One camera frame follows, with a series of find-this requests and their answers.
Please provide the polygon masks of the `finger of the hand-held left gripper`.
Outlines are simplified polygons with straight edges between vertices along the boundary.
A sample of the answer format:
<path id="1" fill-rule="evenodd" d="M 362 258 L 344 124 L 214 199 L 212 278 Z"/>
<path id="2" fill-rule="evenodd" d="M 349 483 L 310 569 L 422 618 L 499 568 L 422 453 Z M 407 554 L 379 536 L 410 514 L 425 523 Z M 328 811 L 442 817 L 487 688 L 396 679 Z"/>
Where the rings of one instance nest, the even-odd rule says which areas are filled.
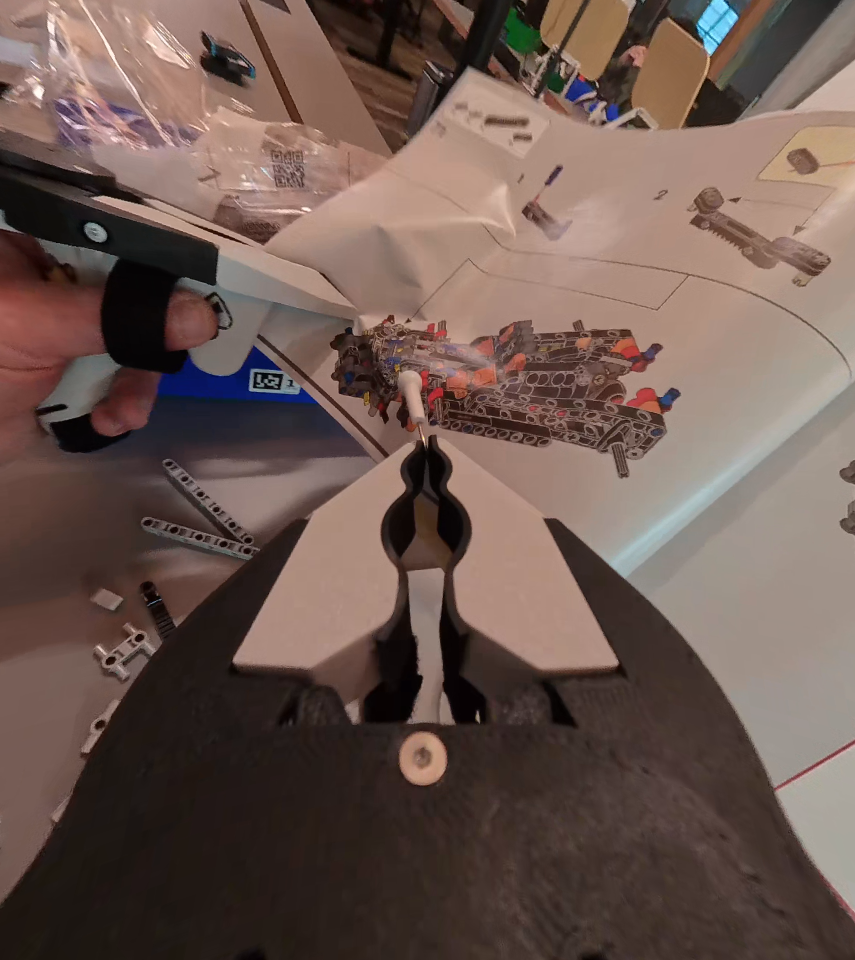
<path id="1" fill-rule="evenodd" d="M 233 239 L 216 240 L 216 285 L 221 300 L 247 297 L 355 321 L 359 311 L 320 272 Z"/>

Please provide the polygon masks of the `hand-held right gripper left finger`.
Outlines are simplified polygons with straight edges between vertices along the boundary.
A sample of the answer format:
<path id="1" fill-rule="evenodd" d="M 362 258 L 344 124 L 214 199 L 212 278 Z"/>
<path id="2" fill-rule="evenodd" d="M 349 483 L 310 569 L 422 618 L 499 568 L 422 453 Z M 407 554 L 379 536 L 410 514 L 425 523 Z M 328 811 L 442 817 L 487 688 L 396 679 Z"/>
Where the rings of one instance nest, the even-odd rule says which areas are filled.
<path id="1" fill-rule="evenodd" d="M 366 722 L 410 721 L 423 679 L 403 558 L 427 447 L 406 445 L 314 511 L 232 666 L 334 690 Z"/>

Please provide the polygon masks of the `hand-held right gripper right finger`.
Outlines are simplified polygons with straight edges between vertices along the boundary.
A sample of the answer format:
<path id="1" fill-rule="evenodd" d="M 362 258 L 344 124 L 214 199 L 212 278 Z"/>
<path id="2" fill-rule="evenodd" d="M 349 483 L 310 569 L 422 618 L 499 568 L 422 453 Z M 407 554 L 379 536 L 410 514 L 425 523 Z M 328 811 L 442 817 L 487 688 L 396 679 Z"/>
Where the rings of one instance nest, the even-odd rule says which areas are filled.
<path id="1" fill-rule="evenodd" d="M 619 670 L 548 518 L 440 438 L 427 477 L 448 550 L 439 635 L 453 721 L 485 723 L 518 691 Z"/>

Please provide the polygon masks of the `light grey lego axle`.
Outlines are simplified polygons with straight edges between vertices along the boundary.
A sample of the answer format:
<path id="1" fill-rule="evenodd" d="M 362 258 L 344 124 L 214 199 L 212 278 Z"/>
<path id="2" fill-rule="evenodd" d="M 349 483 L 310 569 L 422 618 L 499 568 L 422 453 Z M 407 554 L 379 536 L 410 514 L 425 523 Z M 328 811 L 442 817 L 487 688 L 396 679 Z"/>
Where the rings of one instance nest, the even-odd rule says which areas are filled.
<path id="1" fill-rule="evenodd" d="M 428 450 L 430 407 L 421 373 L 412 368 L 401 370 L 397 375 L 397 390 L 400 397 L 397 416 L 401 426 L 406 431 L 415 433 L 421 447 Z"/>

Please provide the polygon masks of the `light grey lego beam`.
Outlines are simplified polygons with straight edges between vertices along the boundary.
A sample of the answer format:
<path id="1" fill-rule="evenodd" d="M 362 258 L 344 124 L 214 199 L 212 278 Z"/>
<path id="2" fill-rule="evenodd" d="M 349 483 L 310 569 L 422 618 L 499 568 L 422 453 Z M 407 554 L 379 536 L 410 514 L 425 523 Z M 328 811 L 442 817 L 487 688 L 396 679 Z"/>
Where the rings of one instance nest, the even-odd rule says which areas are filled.
<path id="1" fill-rule="evenodd" d="M 207 534 L 150 515 L 141 518 L 140 528 L 144 533 L 171 544 L 238 561 L 248 561 L 259 553 L 259 548 L 252 544 L 218 534 Z"/>
<path id="2" fill-rule="evenodd" d="M 242 546 L 254 547 L 253 534 L 218 504 L 180 463 L 168 458 L 161 461 L 161 467 L 171 486 L 183 499 L 191 503 L 219 534 Z"/>

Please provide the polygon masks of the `black lego gear rack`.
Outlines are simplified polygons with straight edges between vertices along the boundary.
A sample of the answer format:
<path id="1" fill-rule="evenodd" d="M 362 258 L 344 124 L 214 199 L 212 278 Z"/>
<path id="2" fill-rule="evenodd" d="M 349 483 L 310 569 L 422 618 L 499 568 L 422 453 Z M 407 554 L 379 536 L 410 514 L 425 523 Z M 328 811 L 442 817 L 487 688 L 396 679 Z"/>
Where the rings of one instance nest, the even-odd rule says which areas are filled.
<path id="1" fill-rule="evenodd" d="M 139 585 L 139 593 L 152 620 L 157 636 L 161 642 L 167 642 L 177 629 L 169 607 L 152 581 L 144 581 Z"/>

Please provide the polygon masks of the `pile of grey lego pieces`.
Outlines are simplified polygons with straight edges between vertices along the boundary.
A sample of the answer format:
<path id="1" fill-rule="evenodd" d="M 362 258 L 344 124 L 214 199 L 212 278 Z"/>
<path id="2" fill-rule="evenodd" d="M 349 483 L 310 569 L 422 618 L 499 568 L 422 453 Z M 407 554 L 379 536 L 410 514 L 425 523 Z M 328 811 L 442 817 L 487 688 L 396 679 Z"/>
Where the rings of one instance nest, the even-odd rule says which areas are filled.
<path id="1" fill-rule="evenodd" d="M 122 642 L 114 648 L 107 650 L 102 645 L 97 645 L 93 649 L 94 659 L 97 661 L 101 671 L 105 675 L 115 678 L 120 683 L 126 683 L 131 679 L 129 666 L 137 657 L 142 656 L 146 660 L 149 660 L 157 651 L 157 645 L 151 641 L 145 630 L 136 628 L 131 623 L 125 623 L 123 630 L 125 637 Z M 111 700 L 104 709 L 91 720 L 86 737 L 79 750 L 81 758 L 86 759 L 95 749 L 98 740 L 110 724 L 120 702 L 120 699 Z M 1 827 L 2 816 L 0 814 L 0 847 Z"/>

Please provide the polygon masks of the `person's left hand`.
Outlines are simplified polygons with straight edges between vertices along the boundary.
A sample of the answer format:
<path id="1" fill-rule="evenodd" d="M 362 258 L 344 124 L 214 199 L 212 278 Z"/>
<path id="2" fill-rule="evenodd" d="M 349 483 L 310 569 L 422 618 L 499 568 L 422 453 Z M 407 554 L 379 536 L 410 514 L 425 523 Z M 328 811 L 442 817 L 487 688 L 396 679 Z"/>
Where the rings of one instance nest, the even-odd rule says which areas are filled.
<path id="1" fill-rule="evenodd" d="M 105 354 L 103 285 L 50 278 L 31 237 L 0 230 L 0 467 L 48 436 L 35 411 L 75 359 Z"/>

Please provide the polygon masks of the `blue plastic bin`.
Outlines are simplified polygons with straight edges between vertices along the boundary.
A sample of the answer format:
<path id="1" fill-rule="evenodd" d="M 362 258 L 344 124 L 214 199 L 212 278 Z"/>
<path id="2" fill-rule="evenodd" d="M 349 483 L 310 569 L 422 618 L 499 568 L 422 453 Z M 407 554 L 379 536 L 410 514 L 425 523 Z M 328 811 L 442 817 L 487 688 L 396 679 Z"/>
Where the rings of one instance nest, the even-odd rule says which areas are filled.
<path id="1" fill-rule="evenodd" d="M 317 405 L 296 380 L 258 349 L 250 352 L 237 371 L 225 376 L 207 373 L 188 359 L 179 372 L 162 376 L 157 394 L 203 401 Z"/>

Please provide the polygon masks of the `small black blue object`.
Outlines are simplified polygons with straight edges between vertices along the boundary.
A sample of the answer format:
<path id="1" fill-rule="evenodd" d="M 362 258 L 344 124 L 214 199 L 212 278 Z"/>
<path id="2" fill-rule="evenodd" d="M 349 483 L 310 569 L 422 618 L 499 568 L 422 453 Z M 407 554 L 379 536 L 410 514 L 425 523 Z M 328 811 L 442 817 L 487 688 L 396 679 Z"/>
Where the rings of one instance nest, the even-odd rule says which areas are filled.
<path id="1" fill-rule="evenodd" d="M 233 44 L 216 38 L 205 30 L 200 32 L 199 37 L 203 45 L 199 65 L 206 73 L 238 86 L 244 86 L 257 77 L 252 61 Z"/>

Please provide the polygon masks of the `tan chair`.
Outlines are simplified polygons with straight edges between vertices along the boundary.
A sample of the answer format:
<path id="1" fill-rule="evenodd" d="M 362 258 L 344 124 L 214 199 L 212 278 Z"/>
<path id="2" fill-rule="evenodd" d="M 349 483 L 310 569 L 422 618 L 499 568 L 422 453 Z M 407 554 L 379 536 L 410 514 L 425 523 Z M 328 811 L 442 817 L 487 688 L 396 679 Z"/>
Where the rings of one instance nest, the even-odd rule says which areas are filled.
<path id="1" fill-rule="evenodd" d="M 671 18 L 658 25 L 630 94 L 634 114 L 652 130 L 681 129 L 707 78 L 701 38 Z"/>
<path id="2" fill-rule="evenodd" d="M 539 29 L 546 47 L 561 45 L 581 5 L 581 1 L 547 3 Z M 587 80 L 596 80 L 608 66 L 634 7 L 634 1 L 587 3 L 563 51 L 565 57 L 578 63 L 579 73 Z"/>

